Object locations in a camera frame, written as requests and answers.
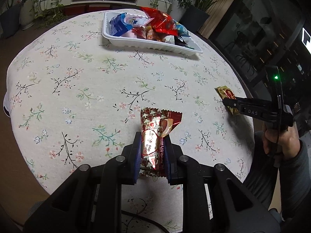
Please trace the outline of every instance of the gray sleeve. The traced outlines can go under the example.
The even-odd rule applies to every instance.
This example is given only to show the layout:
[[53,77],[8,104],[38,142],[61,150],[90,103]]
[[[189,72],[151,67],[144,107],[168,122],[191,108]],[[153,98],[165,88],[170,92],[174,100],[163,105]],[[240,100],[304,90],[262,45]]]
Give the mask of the gray sleeve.
[[293,218],[311,188],[309,158],[305,143],[300,140],[300,151],[295,158],[283,161],[279,168],[282,215]]

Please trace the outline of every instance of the round table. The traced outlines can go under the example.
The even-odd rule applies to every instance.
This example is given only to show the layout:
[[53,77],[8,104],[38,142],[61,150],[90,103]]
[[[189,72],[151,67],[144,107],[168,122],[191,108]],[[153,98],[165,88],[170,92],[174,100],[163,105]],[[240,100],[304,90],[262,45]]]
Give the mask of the round table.
[[[190,57],[115,47],[102,37],[103,13],[50,29],[7,71],[12,128],[38,182],[51,194],[79,165],[101,165],[121,154],[140,131],[145,106],[182,112],[172,143],[199,163],[225,164],[243,181],[252,161],[252,119],[232,117],[214,89],[226,85],[245,97],[230,66],[194,34],[203,54]],[[182,228],[182,200],[182,186],[169,186],[165,178],[142,177],[122,188],[123,210],[170,232]],[[159,232],[126,216],[122,221],[128,233]]]

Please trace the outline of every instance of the person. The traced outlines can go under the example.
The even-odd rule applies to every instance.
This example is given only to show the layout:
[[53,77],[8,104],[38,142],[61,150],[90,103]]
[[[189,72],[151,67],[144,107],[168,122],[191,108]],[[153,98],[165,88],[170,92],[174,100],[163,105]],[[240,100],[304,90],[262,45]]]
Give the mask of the person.
[[294,123],[293,127],[288,127],[279,135],[278,144],[282,146],[284,156],[280,167],[274,167],[274,160],[270,160],[268,153],[271,149],[270,142],[276,143],[277,135],[277,130],[267,130],[265,124],[262,131],[255,133],[253,162],[243,184],[268,209],[279,170],[282,217],[285,221],[290,221],[311,189],[309,158],[306,144],[299,140]]

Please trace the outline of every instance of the blue snack bag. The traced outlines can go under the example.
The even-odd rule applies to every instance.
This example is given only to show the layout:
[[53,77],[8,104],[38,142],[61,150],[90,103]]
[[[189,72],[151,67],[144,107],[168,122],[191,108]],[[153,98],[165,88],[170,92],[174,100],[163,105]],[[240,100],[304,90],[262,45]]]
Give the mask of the blue snack bag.
[[188,30],[186,29],[186,27],[184,27],[182,24],[180,24],[179,22],[175,21],[175,25],[176,25],[176,29],[177,29],[177,32],[178,32],[178,35],[181,36],[181,37],[190,37],[189,36],[189,32]]
[[122,13],[110,20],[110,34],[115,37],[119,37],[123,35],[125,32],[128,32],[129,30],[133,29],[133,26],[131,24],[127,24],[124,22],[125,15],[127,13]]

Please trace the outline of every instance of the human hand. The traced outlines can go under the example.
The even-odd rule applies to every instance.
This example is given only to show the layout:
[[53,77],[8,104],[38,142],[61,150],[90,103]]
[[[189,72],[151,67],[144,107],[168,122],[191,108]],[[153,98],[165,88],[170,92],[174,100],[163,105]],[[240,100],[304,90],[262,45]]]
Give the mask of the human hand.
[[[262,136],[263,149],[265,153],[268,154],[270,151],[269,142],[276,142],[278,131],[272,129],[267,130],[265,123],[263,123],[262,130],[264,132]],[[278,144],[282,146],[284,160],[296,157],[300,150],[300,141],[296,122],[293,123],[293,127],[288,127],[287,131],[285,130],[280,132]]]

